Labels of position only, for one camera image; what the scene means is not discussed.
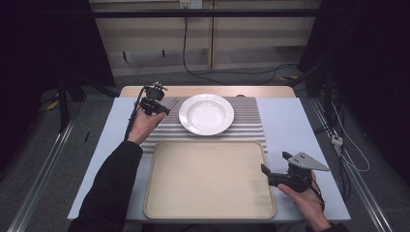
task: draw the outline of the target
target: table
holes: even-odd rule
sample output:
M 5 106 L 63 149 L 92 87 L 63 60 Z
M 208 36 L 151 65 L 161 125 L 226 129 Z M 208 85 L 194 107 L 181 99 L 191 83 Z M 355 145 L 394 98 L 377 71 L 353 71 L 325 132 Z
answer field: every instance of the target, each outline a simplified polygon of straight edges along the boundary
M 328 165 L 323 153 L 317 143 L 314 133 L 308 122 L 306 113 L 299 99 L 289 87 L 264 86 L 170 86 L 165 93 L 167 97 L 187 97 L 195 94 L 218 94 L 223 97 L 234 97 L 245 95 L 256 97 L 257 107 L 262 121 L 265 137 L 267 141 L 267 164 L 273 172 L 285 173 L 287 161 L 281 157 L 281 153 L 286 151 L 296 155 L 305 152 L 318 161 Z M 69 219 L 77 217 L 82 199 L 91 187 L 94 177 L 103 161 L 109 156 L 116 146 L 121 142 L 127 126 L 128 118 L 132 109 L 129 105 L 135 101 L 141 86 L 126 87 L 121 93 L 121 97 L 116 99 L 105 124 L 100 142 L 96 152 L 90 162 L 90 166 L 85 174 L 83 184 L 73 203 Z M 167 220 L 151 220 L 143 213 L 144 197 L 151 159 L 143 158 L 138 167 L 137 182 L 135 185 L 127 220 L 170 222 Z M 325 216 L 332 221 L 344 221 L 350 219 L 346 206 L 340 196 L 335 179 L 331 172 L 316 171 L 317 183 L 321 187 L 323 198 L 326 202 Z M 281 193 L 277 188 L 273 188 L 276 200 L 277 212 L 270 219 L 252 220 L 247 222 L 292 222 L 303 220 L 293 201 Z M 221 222 L 221 220 L 171 220 L 172 222 Z M 230 219 L 228 222 L 243 222 L 242 220 Z

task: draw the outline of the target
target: dark curtain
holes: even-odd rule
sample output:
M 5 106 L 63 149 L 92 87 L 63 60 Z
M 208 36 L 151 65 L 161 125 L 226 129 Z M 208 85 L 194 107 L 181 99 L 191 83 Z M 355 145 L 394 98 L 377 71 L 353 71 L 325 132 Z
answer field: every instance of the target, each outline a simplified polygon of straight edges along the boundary
M 322 8 L 336 7 L 322 1 Z M 386 161 L 410 183 L 410 18 L 406 1 L 357 0 L 331 53 L 329 68 L 338 90 Z M 319 17 L 299 68 L 307 71 L 331 48 L 340 17 Z M 315 81 L 320 89 L 324 81 Z
M 1 169 L 37 115 L 42 93 L 58 88 L 62 72 L 76 76 L 69 80 L 78 86 L 84 79 L 114 85 L 95 19 L 86 16 L 89 13 L 88 0 L 2 1 Z

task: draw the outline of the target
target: black sleeve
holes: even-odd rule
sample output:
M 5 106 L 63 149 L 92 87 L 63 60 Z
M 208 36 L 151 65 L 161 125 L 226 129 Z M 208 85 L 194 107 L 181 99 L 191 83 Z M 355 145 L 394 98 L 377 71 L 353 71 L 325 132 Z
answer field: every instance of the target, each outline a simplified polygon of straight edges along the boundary
M 332 224 L 332 227 L 324 230 L 322 232 L 348 232 L 349 230 L 344 226 L 344 224 Z
M 122 142 L 106 159 L 69 231 L 122 231 L 142 149 Z

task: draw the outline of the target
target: white table surface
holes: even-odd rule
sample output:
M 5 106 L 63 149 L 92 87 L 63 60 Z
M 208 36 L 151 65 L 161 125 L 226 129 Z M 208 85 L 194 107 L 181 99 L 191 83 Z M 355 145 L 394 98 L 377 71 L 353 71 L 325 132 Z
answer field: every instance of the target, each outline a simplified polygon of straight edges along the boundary
M 68 215 L 68 219 L 73 219 L 78 216 L 81 203 L 91 188 L 97 171 L 105 159 L 122 142 L 135 100 L 136 98 L 117 98 L 114 101 L 102 131 L 100 141 L 90 161 L 84 180 Z M 285 173 L 287 170 L 287 161 L 281 157 L 283 151 L 292 155 L 305 152 L 323 164 L 328 165 L 299 99 L 257 98 L 257 104 L 267 141 L 267 164 L 273 172 Z M 132 191 L 127 214 L 128 220 L 150 220 L 143 212 L 150 168 L 151 157 L 143 156 L 136 174 L 135 181 L 137 185 L 133 187 Z M 323 198 L 326 202 L 326 218 L 332 221 L 349 220 L 349 213 L 337 189 L 332 173 L 315 171 L 315 174 L 317 183 L 322 190 Z M 273 194 L 277 207 L 275 215 L 268 220 L 259 220 L 258 222 L 292 222 L 303 220 L 289 197 L 281 193 L 277 188 L 273 188 Z M 196 221 L 175 220 L 172 222 Z

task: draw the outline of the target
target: gray floor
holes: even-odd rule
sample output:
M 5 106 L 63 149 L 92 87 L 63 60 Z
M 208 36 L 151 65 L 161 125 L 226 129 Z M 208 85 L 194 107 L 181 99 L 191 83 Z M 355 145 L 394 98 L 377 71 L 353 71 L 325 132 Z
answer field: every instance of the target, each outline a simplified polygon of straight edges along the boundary
M 295 52 L 293 59 L 283 59 L 283 63 L 297 63 L 298 56 L 303 51 L 300 48 L 299 50 L 299 53 Z M 269 52 L 263 53 L 260 50 L 259 52 L 266 54 L 265 60 L 271 58 L 272 54 L 268 54 Z M 113 71 L 127 74 L 116 75 L 115 78 L 118 86 L 111 88 L 113 90 L 120 91 L 121 88 L 126 85 L 151 84 L 154 80 L 160 80 L 164 85 L 217 84 L 210 80 L 192 77 L 185 72 L 179 72 L 184 69 L 181 66 L 181 62 L 175 62 L 174 65 L 169 65 L 169 63 L 166 63 L 168 65 L 164 65 L 165 63 L 161 63 L 163 60 L 160 60 L 162 65 L 155 66 L 149 62 L 149 60 L 152 59 L 151 56 L 155 55 L 145 54 L 145 56 L 141 56 L 142 58 L 140 58 L 140 60 L 136 59 L 137 56 L 141 55 L 140 53 L 128 53 L 130 54 L 128 62 L 122 59 L 122 53 L 108 55 Z M 181 58 L 181 54 L 175 52 L 175 57 Z M 198 56 L 195 59 L 203 60 L 203 57 Z M 240 68 L 239 70 L 235 70 L 239 72 L 269 71 L 278 65 L 275 65 L 274 62 L 272 62 L 271 66 L 266 65 L 266 63 L 269 62 L 253 62 L 256 59 L 250 59 L 248 62 L 241 61 L 239 63 L 236 63 L 237 60 L 234 59 L 230 59 L 230 61 L 228 61 L 228 58 L 226 59 L 225 64 L 227 64 L 227 66 L 222 68 Z M 144 62 L 150 63 L 152 67 L 138 67 L 137 64 Z M 128 71 L 121 70 L 126 67 L 129 67 Z M 202 71 L 204 69 L 206 69 L 205 66 L 196 67 L 193 70 Z M 280 77 L 298 74 L 300 74 L 300 72 L 293 66 L 280 70 L 280 72 L 275 75 L 273 72 L 268 72 L 266 75 L 222 73 L 208 74 L 205 76 L 233 85 L 254 85 L 272 78 L 272 80 L 265 83 L 265 85 L 282 85 L 283 81 L 280 80 Z M 70 101 L 69 103 L 71 115 L 74 116 L 77 114 L 73 128 L 67 137 L 65 146 L 61 149 L 54 167 L 50 170 L 50 176 L 46 179 L 45 188 L 41 190 L 38 202 L 34 202 L 36 207 L 33 212 L 28 215 L 30 219 L 26 224 L 22 225 L 23 229 L 20 231 L 66 231 L 68 228 L 69 222 L 66 220 L 67 214 L 73 204 L 76 190 L 82 181 L 89 160 L 97 146 L 99 136 L 103 130 L 106 117 L 113 101 L 113 99 L 101 95 L 94 89 L 84 87 L 84 90 L 88 94 L 86 101 Z M 298 85 L 294 90 L 304 106 L 312 129 L 320 128 L 322 124 L 313 103 L 321 102 L 321 98 L 308 98 L 303 84 Z M 49 94 L 53 94 L 53 91 L 45 93 L 44 98 L 46 99 L 46 95 Z M 354 182 L 351 182 L 351 193 L 346 201 L 346 206 L 352 219 L 344 223 L 350 231 L 408 231 L 407 228 L 410 227 L 409 186 L 384 162 L 377 146 L 365 137 L 360 123 L 355 120 L 354 113 L 349 110 L 348 103 L 343 105 L 343 111 L 346 131 L 358 147 L 362 149 L 370 162 L 370 170 L 360 173 L 360 177 L 363 178 L 368 192 L 371 193 L 370 197 L 368 195 L 363 196 L 360 194 L 361 186 L 354 186 Z M 2 209 L 0 211 L 0 231 L 7 231 L 10 227 L 24 198 L 33 186 L 38 173 L 42 170 L 50 150 L 53 148 L 53 144 L 57 139 L 58 129 L 58 108 L 53 110 L 44 110 L 42 108 L 36 118 L 34 127 L 28 134 L 27 139 L 25 139 L 24 145 L 18 154 L 16 154 L 15 160 L 13 160 L 3 180 L 0 182 L 0 209 Z M 340 191 L 342 191 L 338 158 L 331 147 L 329 137 L 325 132 L 318 133 L 316 137 L 328 164 L 333 170 Z M 365 166 L 363 158 L 352 143 L 346 142 L 345 148 L 358 167 Z M 381 216 L 385 217 L 387 224 L 391 226 L 392 230 L 377 228 L 377 223 L 374 222 L 376 218 L 372 211 L 374 208 L 371 208 L 374 206 L 372 205 L 374 203 L 376 204 L 375 206 L 379 207 L 379 209 L 376 210 L 380 210 L 382 213 Z M 125 230 L 138 231 L 138 228 L 138 224 L 130 223 L 127 224 Z M 304 231 L 304 225 L 302 223 L 279 224 L 278 228 L 279 231 Z

